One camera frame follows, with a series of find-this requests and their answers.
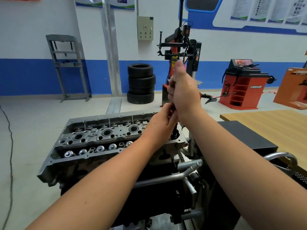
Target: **person's left hand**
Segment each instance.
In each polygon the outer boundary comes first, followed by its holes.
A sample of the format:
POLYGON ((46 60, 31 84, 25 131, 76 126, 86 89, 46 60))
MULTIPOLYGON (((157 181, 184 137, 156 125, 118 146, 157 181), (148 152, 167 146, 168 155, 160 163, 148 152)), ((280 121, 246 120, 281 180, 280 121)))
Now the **person's left hand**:
POLYGON ((172 131, 178 122, 177 112, 171 111, 171 104, 166 103, 162 109, 149 121, 141 138, 149 139, 158 150, 171 137, 172 131))

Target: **wooden table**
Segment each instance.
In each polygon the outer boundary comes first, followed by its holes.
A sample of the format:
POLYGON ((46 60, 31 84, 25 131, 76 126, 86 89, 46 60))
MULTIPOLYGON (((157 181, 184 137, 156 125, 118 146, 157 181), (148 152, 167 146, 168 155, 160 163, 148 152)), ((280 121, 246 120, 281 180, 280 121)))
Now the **wooden table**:
POLYGON ((274 110, 221 114, 220 118, 237 120, 276 144, 278 152, 295 155, 297 171, 307 177, 307 115, 293 110, 274 110))

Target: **forearm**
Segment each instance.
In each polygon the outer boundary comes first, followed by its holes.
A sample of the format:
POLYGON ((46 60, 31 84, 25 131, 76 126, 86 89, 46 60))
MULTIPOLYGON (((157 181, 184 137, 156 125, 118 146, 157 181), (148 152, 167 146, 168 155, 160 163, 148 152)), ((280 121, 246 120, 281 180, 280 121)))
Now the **forearm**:
POLYGON ((252 227, 306 228, 305 189, 236 139, 204 110, 194 112, 185 124, 217 181, 252 227))
POLYGON ((80 180, 29 229, 109 229, 156 148, 146 138, 80 180))

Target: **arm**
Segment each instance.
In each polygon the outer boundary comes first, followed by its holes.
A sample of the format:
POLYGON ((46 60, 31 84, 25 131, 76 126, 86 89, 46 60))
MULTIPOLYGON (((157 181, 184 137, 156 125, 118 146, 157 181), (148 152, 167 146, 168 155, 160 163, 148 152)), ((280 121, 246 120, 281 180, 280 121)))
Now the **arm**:
POLYGON ((208 116, 194 79, 176 63, 169 99, 229 199, 255 229, 307 229, 307 191, 208 116))
POLYGON ((170 114, 170 104, 164 105, 138 140, 75 184, 27 229, 109 229, 153 153, 170 138, 178 122, 170 114))

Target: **logo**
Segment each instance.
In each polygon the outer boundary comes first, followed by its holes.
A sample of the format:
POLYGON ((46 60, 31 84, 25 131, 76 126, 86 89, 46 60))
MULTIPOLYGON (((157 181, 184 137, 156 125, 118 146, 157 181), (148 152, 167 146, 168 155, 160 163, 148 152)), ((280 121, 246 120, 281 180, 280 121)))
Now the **logo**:
POLYGON ((196 61, 199 60, 199 53, 200 53, 200 50, 201 50, 200 48, 197 48, 197 49, 196 49, 196 51, 197 51, 197 52, 196 52, 196 61))
POLYGON ((262 88, 262 85, 252 85, 251 88, 262 88))

